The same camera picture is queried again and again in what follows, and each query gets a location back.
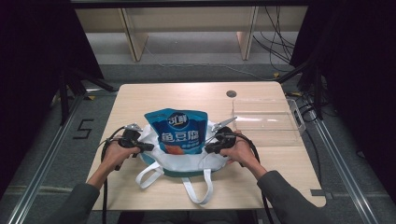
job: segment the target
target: blue snack bag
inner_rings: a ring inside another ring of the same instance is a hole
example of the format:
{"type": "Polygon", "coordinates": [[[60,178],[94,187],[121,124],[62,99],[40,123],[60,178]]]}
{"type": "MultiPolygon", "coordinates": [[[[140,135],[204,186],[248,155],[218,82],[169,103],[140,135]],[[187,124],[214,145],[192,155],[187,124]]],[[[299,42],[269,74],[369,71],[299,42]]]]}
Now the blue snack bag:
{"type": "Polygon", "coordinates": [[[174,155],[200,154],[205,144],[207,114],[166,108],[145,114],[158,134],[160,148],[174,155]]]}

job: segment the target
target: gray sleeve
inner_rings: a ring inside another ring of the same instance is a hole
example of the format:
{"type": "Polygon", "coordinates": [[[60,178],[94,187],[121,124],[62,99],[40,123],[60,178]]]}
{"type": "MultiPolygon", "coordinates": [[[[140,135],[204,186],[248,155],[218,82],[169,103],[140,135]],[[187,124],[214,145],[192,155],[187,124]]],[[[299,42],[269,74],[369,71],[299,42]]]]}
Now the gray sleeve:
{"type": "Polygon", "coordinates": [[[86,223],[99,197],[99,190],[89,184],[76,185],[62,206],[44,223],[86,223]]]}
{"type": "Polygon", "coordinates": [[[273,206],[281,223],[332,223],[278,171],[263,175],[257,185],[273,206]]]}

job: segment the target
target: gray floor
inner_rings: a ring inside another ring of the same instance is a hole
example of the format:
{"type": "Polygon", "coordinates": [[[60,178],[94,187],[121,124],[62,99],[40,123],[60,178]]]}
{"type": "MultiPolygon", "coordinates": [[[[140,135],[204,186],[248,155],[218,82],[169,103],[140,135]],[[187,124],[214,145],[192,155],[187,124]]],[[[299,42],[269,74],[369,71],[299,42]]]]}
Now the gray floor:
{"type": "MultiPolygon", "coordinates": [[[[290,42],[295,40],[296,35],[296,33],[284,34],[290,42]]],[[[123,83],[270,80],[274,77],[274,73],[278,72],[274,66],[282,70],[291,69],[276,57],[270,57],[270,54],[255,42],[253,42],[249,60],[242,61],[234,33],[152,34],[139,63],[132,62],[124,34],[89,34],[88,37],[97,60],[101,64],[106,82],[114,86],[123,83]]],[[[295,84],[298,78],[295,77],[284,83],[282,85],[284,91],[296,91],[295,84]]],[[[90,83],[86,83],[86,86],[95,88],[90,83]]],[[[114,94],[99,94],[93,100],[84,100],[78,107],[70,129],[24,223],[40,223],[65,200],[71,188],[86,180],[115,97],[114,94]],[[92,129],[92,131],[87,139],[76,139],[75,137],[86,134],[86,132],[78,131],[78,126],[84,119],[90,121],[84,122],[82,127],[92,129]]],[[[304,104],[303,99],[293,98],[299,105],[304,104]]],[[[343,121],[336,116],[332,105],[326,105],[323,110],[325,125],[369,201],[378,222],[394,223],[396,206],[384,191],[366,160],[356,155],[358,148],[343,121]]],[[[309,114],[306,114],[305,118],[310,119],[309,114]]],[[[47,121],[43,124],[34,146],[25,156],[7,193],[0,202],[0,223],[7,223],[49,148],[51,139],[59,128],[59,123],[60,104],[55,103],[48,113],[47,121]]],[[[334,223],[363,223],[356,205],[318,135],[318,125],[314,121],[308,121],[305,124],[318,148],[319,160],[307,133],[303,133],[308,154],[318,175],[318,167],[321,168],[323,189],[332,195],[327,200],[326,206],[321,209],[334,223]]],[[[117,223],[118,215],[119,212],[109,213],[108,223],[117,223]]],[[[99,222],[101,222],[100,213],[92,212],[89,223],[99,222]]]]}

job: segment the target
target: floor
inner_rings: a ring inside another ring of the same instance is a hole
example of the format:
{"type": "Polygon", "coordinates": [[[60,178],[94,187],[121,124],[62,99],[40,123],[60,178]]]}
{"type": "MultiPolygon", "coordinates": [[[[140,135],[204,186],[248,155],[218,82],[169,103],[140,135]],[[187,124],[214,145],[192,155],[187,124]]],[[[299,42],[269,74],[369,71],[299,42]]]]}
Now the floor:
{"type": "MultiPolygon", "coordinates": [[[[263,33],[263,35],[270,39],[273,36],[271,33],[263,33]]],[[[120,85],[126,82],[125,80],[145,82],[148,76],[152,76],[152,82],[189,81],[190,77],[187,75],[181,76],[183,72],[194,76],[192,80],[198,78],[205,80],[207,77],[213,80],[216,78],[215,74],[222,72],[230,75],[219,76],[219,80],[238,80],[238,78],[251,81],[269,80],[274,75],[282,75],[292,69],[255,41],[252,43],[248,61],[242,61],[235,33],[150,34],[139,63],[132,62],[124,34],[87,34],[87,36],[105,79],[114,85],[120,85]]],[[[256,33],[255,36],[262,43],[271,46],[270,42],[265,42],[262,34],[256,33]]],[[[293,43],[297,33],[285,33],[283,36],[293,43]]],[[[288,56],[280,46],[273,47],[277,52],[283,52],[282,56],[288,56]]],[[[296,91],[296,81],[298,77],[284,83],[282,86],[284,91],[296,91]]],[[[86,83],[86,86],[88,89],[95,88],[90,83],[86,83]]],[[[65,200],[76,183],[87,178],[96,148],[86,148],[77,144],[76,137],[85,133],[75,130],[78,130],[82,125],[81,122],[85,120],[84,125],[92,129],[88,139],[90,143],[87,144],[97,145],[115,97],[115,94],[98,93],[94,100],[82,100],[76,109],[74,120],[70,123],[70,131],[65,131],[56,160],[51,162],[50,170],[39,186],[37,196],[32,204],[26,206],[27,214],[22,218],[23,223],[37,223],[45,218],[65,200]]],[[[310,101],[309,97],[292,98],[302,106],[301,112],[304,113],[309,131],[302,137],[327,195],[327,205],[322,208],[323,211],[334,223],[394,223],[395,204],[383,190],[365,159],[356,154],[358,151],[356,143],[343,121],[336,116],[336,110],[332,105],[323,107],[324,120],[319,122],[315,120],[314,113],[305,111],[308,108],[305,104],[309,103],[307,102],[310,101]],[[349,174],[339,167],[346,168],[349,174]]],[[[46,157],[47,149],[51,147],[50,139],[54,138],[59,130],[59,115],[60,105],[55,102],[34,147],[28,152],[0,202],[2,211],[0,223],[8,223],[10,216],[14,214],[14,208],[23,206],[19,201],[35,178],[41,161],[46,157]]],[[[108,223],[117,223],[119,215],[119,213],[109,213],[108,223]]],[[[100,222],[100,213],[93,212],[89,223],[98,222],[100,222]]]]}

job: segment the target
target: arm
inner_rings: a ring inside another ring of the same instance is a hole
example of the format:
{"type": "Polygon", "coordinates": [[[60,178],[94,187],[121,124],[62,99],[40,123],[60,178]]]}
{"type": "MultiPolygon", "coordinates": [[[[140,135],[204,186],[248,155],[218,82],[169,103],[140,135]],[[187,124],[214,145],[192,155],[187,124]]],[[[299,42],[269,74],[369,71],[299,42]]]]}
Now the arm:
{"type": "Polygon", "coordinates": [[[87,183],[76,185],[67,200],[45,223],[86,223],[107,176],[131,154],[139,151],[138,147],[124,148],[117,141],[111,142],[105,158],[87,183]]]}
{"type": "Polygon", "coordinates": [[[258,180],[258,186],[273,206],[281,223],[332,223],[316,206],[293,188],[277,171],[267,172],[256,160],[246,141],[237,138],[223,156],[241,162],[258,180]]]}

